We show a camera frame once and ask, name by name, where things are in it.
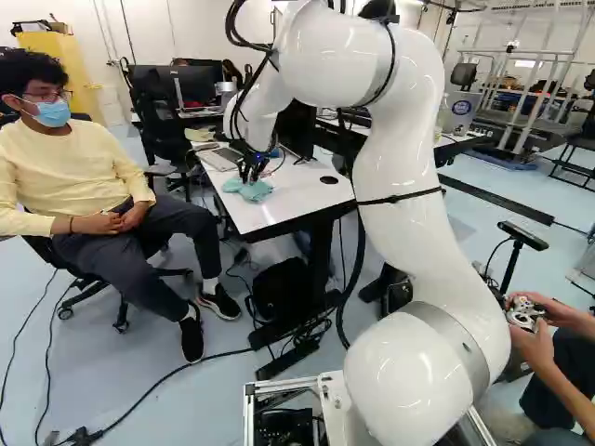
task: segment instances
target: white sock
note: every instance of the white sock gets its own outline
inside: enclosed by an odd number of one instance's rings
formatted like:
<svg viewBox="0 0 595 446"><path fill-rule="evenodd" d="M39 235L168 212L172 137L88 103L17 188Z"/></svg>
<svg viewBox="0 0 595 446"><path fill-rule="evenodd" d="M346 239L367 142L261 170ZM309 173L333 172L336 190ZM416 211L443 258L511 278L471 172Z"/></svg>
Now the white sock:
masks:
<svg viewBox="0 0 595 446"><path fill-rule="evenodd" d="M214 277L213 279L203 279L203 293L208 295L215 294L215 287L219 283L219 277Z"/></svg>
<svg viewBox="0 0 595 446"><path fill-rule="evenodd" d="M186 313L186 316L184 316L181 321L188 318L193 318L196 321L196 309L192 305L188 306L188 313Z"/></svg>

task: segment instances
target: shoe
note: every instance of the shoe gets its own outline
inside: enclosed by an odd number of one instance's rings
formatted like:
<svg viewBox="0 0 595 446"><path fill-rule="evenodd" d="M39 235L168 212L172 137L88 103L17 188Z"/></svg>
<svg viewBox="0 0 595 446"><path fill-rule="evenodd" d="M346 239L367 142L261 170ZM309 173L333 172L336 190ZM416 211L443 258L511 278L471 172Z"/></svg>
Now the shoe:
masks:
<svg viewBox="0 0 595 446"><path fill-rule="evenodd" d="M192 302L188 304L196 310L196 319L186 318L178 322L182 331L182 353L187 362L198 362L205 355L201 311Z"/></svg>
<svg viewBox="0 0 595 446"><path fill-rule="evenodd" d="M494 399L483 398L477 412L492 435L507 444L523 444L539 427L523 412L517 413L498 407Z"/></svg>
<svg viewBox="0 0 595 446"><path fill-rule="evenodd" d="M220 283L215 287L214 295L208 295L201 290L201 293L196 297L196 303L201 307L212 309L215 314L225 321L233 321L242 316L240 306L229 297Z"/></svg>

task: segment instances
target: sleeve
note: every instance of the sleeve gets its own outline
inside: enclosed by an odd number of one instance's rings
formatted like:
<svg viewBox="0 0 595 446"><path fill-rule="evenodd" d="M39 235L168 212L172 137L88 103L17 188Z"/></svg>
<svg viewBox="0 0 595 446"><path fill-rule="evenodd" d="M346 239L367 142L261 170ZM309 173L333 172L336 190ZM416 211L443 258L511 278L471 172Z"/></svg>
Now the sleeve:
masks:
<svg viewBox="0 0 595 446"><path fill-rule="evenodd" d="M125 182L134 202L150 202L152 205L155 204L155 194L147 185L147 179L143 170L128 157L120 142L110 132L101 125L97 126L101 128L107 145L112 152L115 173Z"/></svg>
<svg viewBox="0 0 595 446"><path fill-rule="evenodd" d="M17 209L15 168L0 148L0 235L49 237L53 223L53 216L38 216Z"/></svg>

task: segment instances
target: label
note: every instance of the label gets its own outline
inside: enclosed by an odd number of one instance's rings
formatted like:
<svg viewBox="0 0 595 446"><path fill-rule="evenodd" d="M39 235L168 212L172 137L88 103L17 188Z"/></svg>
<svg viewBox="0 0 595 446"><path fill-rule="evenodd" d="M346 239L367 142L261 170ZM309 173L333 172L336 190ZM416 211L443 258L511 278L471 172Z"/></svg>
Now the label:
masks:
<svg viewBox="0 0 595 446"><path fill-rule="evenodd" d="M471 103L468 100L458 100L453 104L453 113L459 116L471 111Z"/></svg>

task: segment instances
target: white game controller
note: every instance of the white game controller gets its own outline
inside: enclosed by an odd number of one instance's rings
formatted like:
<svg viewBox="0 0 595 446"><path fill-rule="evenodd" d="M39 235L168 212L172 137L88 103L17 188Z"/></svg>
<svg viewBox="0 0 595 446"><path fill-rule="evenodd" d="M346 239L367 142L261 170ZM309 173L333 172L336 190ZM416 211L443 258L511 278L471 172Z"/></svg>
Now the white game controller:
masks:
<svg viewBox="0 0 595 446"><path fill-rule="evenodd" d="M506 319L509 323L534 333L537 318L545 314L546 309L542 305L531 302L526 295L517 295L506 312Z"/></svg>

